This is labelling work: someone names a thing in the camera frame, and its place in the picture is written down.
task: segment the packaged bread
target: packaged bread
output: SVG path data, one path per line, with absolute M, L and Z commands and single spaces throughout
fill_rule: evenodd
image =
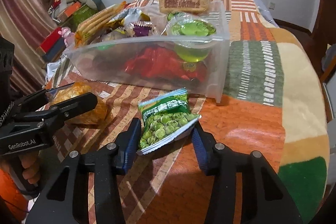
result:
M 176 11 L 201 14 L 208 10 L 209 0 L 159 0 L 159 6 L 164 14 Z
M 88 39 L 97 31 L 105 27 L 112 17 L 120 13 L 125 8 L 125 5 L 126 1 L 123 1 L 119 5 L 112 5 L 81 22 L 78 25 L 75 34 L 75 47 L 86 45 Z
M 50 106 L 55 105 L 59 102 L 63 102 L 70 98 L 77 97 L 79 95 L 85 94 L 87 92 L 94 93 L 92 88 L 85 82 L 75 82 L 69 88 L 65 90 L 60 90 L 55 95 L 54 99 L 50 102 Z M 95 109 L 85 112 L 79 116 L 73 117 L 72 119 L 68 120 L 70 123 L 76 124 L 100 124 L 102 123 L 107 114 L 107 106 L 103 102 L 103 100 L 97 96 L 98 103 Z

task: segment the table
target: table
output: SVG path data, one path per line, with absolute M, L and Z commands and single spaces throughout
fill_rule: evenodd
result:
M 130 6 L 156 4 L 135 0 Z M 298 40 L 274 28 L 253 0 L 223 0 L 231 47 L 222 101 L 190 95 L 192 112 L 202 115 L 205 131 L 231 149 L 261 151 L 292 195 L 305 223 L 315 214 L 325 190 L 329 140 L 324 101 L 315 71 Z M 48 87 L 83 77 L 63 59 Z M 110 112 L 105 129 L 65 126 L 55 136 L 60 160 L 72 150 L 85 153 L 113 141 L 133 117 L 138 102 L 165 93 L 140 86 L 89 81 Z M 119 191 L 126 223 L 203 223 L 212 177 L 198 168 L 190 138 L 136 158 Z M 235 223 L 240 223 L 237 192 Z M 95 222 L 93 176 L 89 180 L 90 223 Z

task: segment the baseboard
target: baseboard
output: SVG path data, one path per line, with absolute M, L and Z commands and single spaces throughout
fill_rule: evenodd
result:
M 295 25 L 293 23 L 289 23 L 287 21 L 283 21 L 283 20 L 279 20 L 279 19 L 274 19 L 274 21 L 278 24 L 278 25 L 282 25 L 282 26 L 285 26 L 285 27 L 288 27 L 288 28 L 292 28 L 292 29 L 295 29 L 295 30 L 298 30 L 300 32 L 305 32 L 307 33 L 308 35 L 311 35 L 311 31 L 306 29 L 306 28 L 303 28 L 301 26 L 298 26 L 298 25 Z

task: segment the striped curtain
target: striped curtain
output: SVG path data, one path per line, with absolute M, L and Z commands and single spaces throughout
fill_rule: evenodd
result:
M 11 87 L 24 95 L 42 88 L 45 62 L 36 49 L 56 28 L 49 0 L 0 0 L 0 34 L 15 45 Z

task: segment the brown floor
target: brown floor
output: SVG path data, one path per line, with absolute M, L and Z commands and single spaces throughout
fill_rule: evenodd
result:
M 318 49 L 316 47 L 315 41 L 307 33 L 285 26 L 280 26 L 280 28 L 286 29 L 296 36 L 296 38 L 299 40 L 302 47 L 306 51 L 318 77 L 320 77 L 323 73 L 321 68 L 321 59 L 325 55 L 325 52 L 322 52 L 321 49 Z

